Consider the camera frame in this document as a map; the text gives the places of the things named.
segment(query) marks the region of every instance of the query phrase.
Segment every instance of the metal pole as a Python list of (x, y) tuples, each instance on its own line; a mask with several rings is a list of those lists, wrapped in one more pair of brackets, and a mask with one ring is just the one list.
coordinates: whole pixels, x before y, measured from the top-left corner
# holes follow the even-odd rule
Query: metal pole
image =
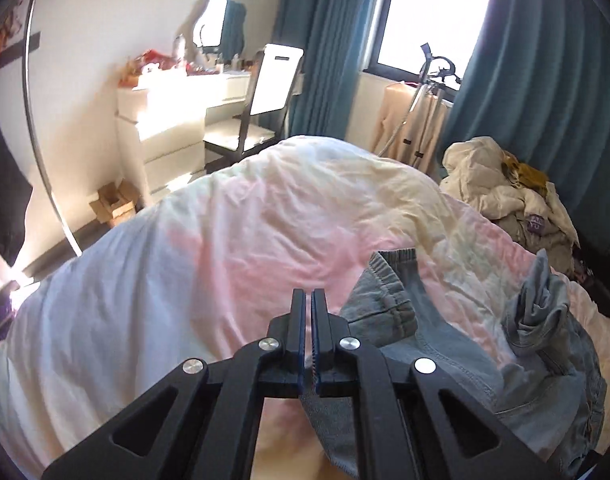
[(47, 192), (47, 196), (50, 199), (50, 203), (52, 204), (52, 208), (54, 209), (54, 213), (56, 217), (59, 219), (61, 223), (61, 227), (63, 228), (63, 232), (65, 233), (65, 237), (67, 241), (72, 246), (74, 253), (77, 256), (82, 254), (80, 247), (77, 241), (74, 239), (74, 235), (70, 230), (69, 225), (65, 221), (65, 217), (59, 206), (56, 202), (56, 197), (54, 196), (54, 190), (52, 189), (52, 184), (50, 183), (50, 178), (47, 175), (47, 169), (45, 168), (45, 162), (43, 160), (43, 155), (41, 154), (41, 148), (38, 145), (38, 138), (36, 136), (36, 128), (34, 127), (34, 117), (32, 115), (32, 102), (29, 95), (29, 38), (32, 29), (32, 17), (34, 15), (34, 4), (36, 0), (29, 0), (28, 5), (28, 16), (26, 17), (26, 30), (25, 30), (25, 49), (23, 50), (23, 58), (22, 58), (22, 66), (23, 66), (23, 101), (25, 102), (25, 111), (26, 111), (26, 120), (28, 121), (28, 130), (29, 130), (29, 140), (32, 143), (32, 150), (34, 152), (34, 158), (36, 159), (36, 165), (38, 166), (38, 173), (41, 175), (41, 180), (45, 186), (45, 191)]

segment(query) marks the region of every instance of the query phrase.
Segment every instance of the silver screw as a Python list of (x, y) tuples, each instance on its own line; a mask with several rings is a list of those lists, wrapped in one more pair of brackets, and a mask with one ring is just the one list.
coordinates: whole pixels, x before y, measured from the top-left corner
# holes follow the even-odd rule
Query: silver screw
[(355, 350), (361, 345), (361, 342), (355, 337), (343, 337), (339, 344), (345, 350)]
[(203, 363), (198, 359), (188, 359), (183, 363), (183, 371), (190, 375), (197, 374), (203, 371)]
[(436, 363), (427, 357), (421, 357), (414, 362), (414, 368), (422, 374), (433, 374), (436, 370)]
[(276, 350), (280, 345), (281, 344), (273, 337), (266, 337), (258, 342), (258, 347), (265, 352)]

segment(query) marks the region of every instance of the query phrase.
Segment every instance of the garment steamer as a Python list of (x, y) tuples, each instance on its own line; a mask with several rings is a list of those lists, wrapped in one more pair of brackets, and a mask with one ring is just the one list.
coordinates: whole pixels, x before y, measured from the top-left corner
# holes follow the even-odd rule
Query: garment steamer
[[(405, 117), (400, 122), (399, 126), (394, 130), (392, 136), (389, 137), (389, 140), (385, 144), (385, 147), (379, 153), (379, 156), (383, 156), (385, 153), (387, 153), (387, 150), (389, 150), (391, 145), (398, 138), (400, 132), (403, 129), (403, 126), (407, 124), (410, 115), (416, 109), (419, 102), (421, 102), (422, 99), (429, 92), (431, 92), (432, 94), (436, 95), (436, 99), (429, 107), (429, 110), (427, 111), (427, 114), (424, 118), (423, 129), (421, 130), (421, 138), (419, 139), (418, 149), (414, 153), (414, 159), (410, 164), (411, 166), (415, 166), (418, 160), (425, 156), (425, 132), (427, 130), (427, 126), (431, 124), (431, 121), (434, 120), (435, 115), (440, 110), (440, 106), (443, 102), (443, 99), (445, 98), (445, 78), (454, 76), (454, 78), (456, 78), (456, 83), (460, 84), (462, 82), (460, 77), (456, 75), (456, 65), (451, 59), (448, 59), (443, 56), (434, 56), (432, 54), (432, 49), (430, 48), (429, 43), (421, 45), (421, 49), (425, 54), (425, 62), (423, 63), (423, 66), (420, 71), (420, 83), (419, 86), (416, 88), (414, 97), (412, 98), (411, 106), (409, 107), (409, 110), (405, 114)], [(438, 70), (438, 72), (430, 73), (432, 62), (439, 59), (446, 61), (449, 64), (449, 68), (441, 68)], [(412, 140), (409, 137), (404, 139), (403, 142), (409, 146), (411, 146), (412, 144)]]

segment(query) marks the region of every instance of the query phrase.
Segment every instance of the cardboard box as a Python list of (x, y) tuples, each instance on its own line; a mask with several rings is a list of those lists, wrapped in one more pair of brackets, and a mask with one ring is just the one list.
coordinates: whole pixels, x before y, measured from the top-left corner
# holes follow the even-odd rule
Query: cardboard box
[(98, 200), (91, 202), (90, 207), (96, 220), (112, 228), (136, 215), (140, 197), (139, 190), (130, 182), (124, 180), (118, 188), (111, 182), (98, 190)]

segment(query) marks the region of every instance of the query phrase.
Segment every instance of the jeans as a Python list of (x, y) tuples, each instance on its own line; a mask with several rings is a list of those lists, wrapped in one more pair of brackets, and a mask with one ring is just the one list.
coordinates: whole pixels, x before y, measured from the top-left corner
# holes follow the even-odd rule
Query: jeans
[[(606, 383), (545, 251), (506, 307), (502, 326), (517, 362), (500, 370), (441, 317), (413, 249), (374, 253), (340, 314), (353, 336), (388, 358), (431, 358), (563, 477), (572, 478), (596, 446)], [(358, 478), (351, 400), (320, 399), (308, 384), (301, 402), (332, 463)]]

